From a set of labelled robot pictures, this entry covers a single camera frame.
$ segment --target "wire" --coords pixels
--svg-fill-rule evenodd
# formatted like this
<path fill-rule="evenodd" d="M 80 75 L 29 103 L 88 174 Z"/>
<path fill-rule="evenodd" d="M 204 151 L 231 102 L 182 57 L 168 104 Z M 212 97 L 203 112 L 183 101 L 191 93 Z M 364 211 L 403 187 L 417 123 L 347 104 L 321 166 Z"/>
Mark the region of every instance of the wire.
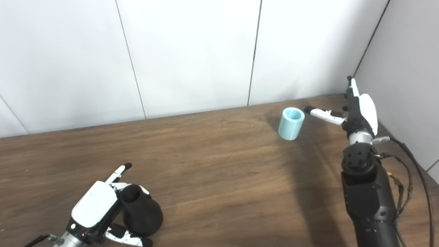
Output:
<path fill-rule="evenodd" d="M 412 197 L 412 192 L 413 192 L 413 179 L 412 179 L 412 174 L 411 174 L 411 171 L 410 171 L 410 168 L 409 168 L 409 166 L 401 159 L 401 158 L 399 158 L 398 156 L 396 156 L 396 155 L 391 155 L 391 154 L 387 154 L 387 153 L 382 153 L 381 155 L 380 155 L 380 158 L 383 160 L 383 159 L 386 159 L 386 158 L 390 158 L 390 157 L 393 157 L 393 158 L 395 158 L 398 162 L 400 162 L 405 168 L 406 168 L 406 170 L 407 170 L 407 176 L 408 176 L 408 178 L 409 178 L 409 186 L 408 186 L 408 188 L 407 188 L 407 198 L 406 198 L 406 200 L 405 200 L 405 202 L 404 202 L 404 205 L 402 206 L 402 207 L 398 207 L 397 209 L 398 209 L 398 212 L 397 212 L 397 214 L 396 214 L 396 218 L 395 218 L 395 221 L 397 221 L 398 219 L 399 219 L 399 217 L 401 216 L 401 214 L 403 213 L 403 211 L 404 211 L 404 209 L 406 208 L 406 206 L 407 206 L 407 204 L 409 203 L 409 201 L 411 200 L 411 197 Z"/>
<path fill-rule="evenodd" d="M 433 203 L 432 203 L 432 197 L 430 195 L 430 190 L 428 189 L 427 182 L 425 181 L 424 174 L 422 173 L 421 165 L 416 161 L 413 154 L 410 152 L 410 150 L 407 148 L 407 146 L 398 141 L 397 139 L 391 137 L 391 141 L 398 144 L 402 150 L 408 155 L 408 157 L 412 160 L 414 167 L 416 168 L 416 171 L 419 174 L 419 177 L 421 178 L 422 185 L 424 187 L 425 196 L 427 197 L 427 204 L 428 204 L 428 216 L 430 218 L 430 247 L 434 247 L 435 245 L 435 222 L 434 222 L 434 213 L 433 213 Z"/>
<path fill-rule="evenodd" d="M 403 247 L 407 247 L 406 242 L 403 239 L 403 236 L 401 236 L 401 232 L 399 231 L 399 227 L 398 227 L 398 223 L 395 222 L 395 229 L 396 229 L 396 234 L 398 235 L 398 239 L 401 242 L 401 245 Z"/>
<path fill-rule="evenodd" d="M 36 245 L 37 243 L 45 240 L 46 238 L 50 237 L 50 234 L 47 235 L 40 235 L 38 236 L 36 239 L 30 241 L 30 243 L 28 243 L 27 245 L 25 245 L 25 247 L 32 247 L 34 245 Z"/>

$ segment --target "black vase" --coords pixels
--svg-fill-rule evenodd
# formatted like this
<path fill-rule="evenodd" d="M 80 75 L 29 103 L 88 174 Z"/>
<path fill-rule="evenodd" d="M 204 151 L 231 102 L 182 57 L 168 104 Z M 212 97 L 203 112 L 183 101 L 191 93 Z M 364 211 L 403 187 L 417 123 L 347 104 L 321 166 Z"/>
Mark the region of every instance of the black vase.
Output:
<path fill-rule="evenodd" d="M 120 193 L 125 210 L 123 221 L 126 227 L 140 237 L 154 234 L 163 223 L 160 205 L 138 185 L 129 185 Z"/>

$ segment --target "white wall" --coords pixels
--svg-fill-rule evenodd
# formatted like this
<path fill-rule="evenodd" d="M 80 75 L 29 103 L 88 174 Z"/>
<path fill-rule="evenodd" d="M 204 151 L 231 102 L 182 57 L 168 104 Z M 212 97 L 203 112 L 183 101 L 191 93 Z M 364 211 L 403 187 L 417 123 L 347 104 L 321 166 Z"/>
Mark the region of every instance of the white wall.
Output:
<path fill-rule="evenodd" d="M 0 98 L 0 137 L 27 134 L 7 104 Z"/>
<path fill-rule="evenodd" d="M 247 105 L 259 1 L 118 5 L 147 118 Z"/>
<path fill-rule="evenodd" d="M 260 3 L 1 1 L 0 137 L 342 92 L 385 0 L 264 1 L 249 98 Z"/>
<path fill-rule="evenodd" d="M 438 1 L 390 1 L 356 74 L 379 120 L 425 169 L 439 159 L 437 13 Z"/>
<path fill-rule="evenodd" d="M 0 95 L 29 133 L 144 119 L 114 1 L 0 1 Z"/>
<path fill-rule="evenodd" d="M 250 105 L 346 91 L 386 2 L 263 1 Z"/>

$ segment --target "blue cylinder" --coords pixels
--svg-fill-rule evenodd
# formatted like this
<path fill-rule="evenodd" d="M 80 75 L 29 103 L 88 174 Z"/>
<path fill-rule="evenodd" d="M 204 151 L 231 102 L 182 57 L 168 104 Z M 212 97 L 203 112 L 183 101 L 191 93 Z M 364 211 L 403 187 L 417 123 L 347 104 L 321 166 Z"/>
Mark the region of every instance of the blue cylinder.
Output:
<path fill-rule="evenodd" d="M 299 135 L 305 114 L 298 108 L 288 107 L 283 110 L 281 123 L 279 124 L 279 135 L 285 140 L 295 140 Z"/>

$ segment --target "wood grain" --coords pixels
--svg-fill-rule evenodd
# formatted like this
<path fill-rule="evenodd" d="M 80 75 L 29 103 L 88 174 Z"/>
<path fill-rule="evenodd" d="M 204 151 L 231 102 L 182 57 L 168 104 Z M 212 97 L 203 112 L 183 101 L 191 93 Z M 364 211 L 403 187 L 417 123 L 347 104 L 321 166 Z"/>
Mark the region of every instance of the wood grain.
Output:
<path fill-rule="evenodd" d="M 62 234 L 87 189 L 124 162 L 133 168 L 121 181 L 143 185 L 163 209 L 156 247 L 356 246 L 339 175 L 345 132 L 307 116 L 297 140 L 277 134 L 286 107 L 343 103 L 338 94 L 0 139 L 1 246 Z M 402 155 L 391 143 L 378 150 Z M 384 164 L 406 184 L 402 165 Z M 409 246 L 427 246 L 426 201 L 413 173 L 400 227 Z M 429 184 L 438 210 L 438 185 Z"/>

